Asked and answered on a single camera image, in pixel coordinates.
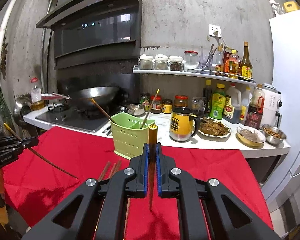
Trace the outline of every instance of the rice cooker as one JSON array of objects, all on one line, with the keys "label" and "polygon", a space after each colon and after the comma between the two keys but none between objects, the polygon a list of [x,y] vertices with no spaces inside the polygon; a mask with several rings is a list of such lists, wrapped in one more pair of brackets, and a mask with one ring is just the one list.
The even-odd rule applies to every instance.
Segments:
[{"label": "rice cooker", "polygon": [[261,124],[279,127],[282,117],[279,113],[279,108],[282,106],[281,92],[277,91],[272,85],[266,83],[262,84],[261,89],[265,93]]}]

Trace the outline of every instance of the wall shelf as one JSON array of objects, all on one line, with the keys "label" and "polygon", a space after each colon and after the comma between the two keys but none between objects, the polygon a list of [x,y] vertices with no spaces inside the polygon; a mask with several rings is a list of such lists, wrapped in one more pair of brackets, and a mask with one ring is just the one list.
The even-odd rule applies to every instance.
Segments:
[{"label": "wall shelf", "polygon": [[218,79],[223,81],[229,81],[233,83],[240,83],[248,86],[256,86],[255,81],[245,81],[240,79],[234,79],[229,77],[223,76],[215,76],[209,74],[202,74],[202,73],[194,73],[194,72],[184,72],[184,71],[170,71],[170,70],[140,70],[140,69],[133,69],[133,73],[135,74],[167,74],[167,75],[179,75],[179,76],[192,76],[192,77],[203,77],[209,79]]}]

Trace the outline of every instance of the white appliance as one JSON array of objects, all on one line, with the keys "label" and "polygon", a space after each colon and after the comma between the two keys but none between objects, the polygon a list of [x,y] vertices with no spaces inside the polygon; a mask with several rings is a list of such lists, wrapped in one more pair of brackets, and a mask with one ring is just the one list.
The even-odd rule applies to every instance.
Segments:
[{"label": "white appliance", "polygon": [[262,187],[270,212],[300,186],[300,10],[270,19],[274,51],[273,86],[282,93],[283,130],[291,145]]},{"label": "white appliance", "polygon": [[261,124],[279,127],[282,118],[282,115],[279,113],[279,108],[282,106],[281,92],[277,91],[274,86],[266,83],[262,84],[262,90],[265,93],[265,102]]}]

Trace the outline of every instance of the gas stove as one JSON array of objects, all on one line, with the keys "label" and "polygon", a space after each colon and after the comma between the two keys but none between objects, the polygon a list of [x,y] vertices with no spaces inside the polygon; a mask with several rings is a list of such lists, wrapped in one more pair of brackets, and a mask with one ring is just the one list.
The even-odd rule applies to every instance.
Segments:
[{"label": "gas stove", "polygon": [[[110,116],[119,113],[119,109],[114,105],[104,107]],[[48,111],[36,119],[87,132],[96,132],[109,121],[98,109],[77,109],[67,104],[49,106]]]}]

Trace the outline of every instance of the red lid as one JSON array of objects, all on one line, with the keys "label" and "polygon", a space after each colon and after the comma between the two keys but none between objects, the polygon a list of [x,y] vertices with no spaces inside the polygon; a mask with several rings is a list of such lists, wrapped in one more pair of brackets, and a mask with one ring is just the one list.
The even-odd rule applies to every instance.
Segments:
[{"label": "red lid", "polygon": [[176,95],[175,98],[176,99],[181,99],[181,100],[187,100],[188,99],[188,97],[184,96],[184,95]]},{"label": "red lid", "polygon": [[31,83],[35,83],[35,82],[38,82],[38,81],[39,81],[38,78],[32,78],[32,79],[30,79]]},{"label": "red lid", "polygon": [[198,54],[196,51],[193,51],[193,50],[186,50],[185,53],[194,53],[194,54]]},{"label": "red lid", "polygon": [[[154,95],[150,97],[150,100],[152,101],[154,99]],[[161,96],[157,95],[157,97],[155,98],[156,100],[161,100]]]}]

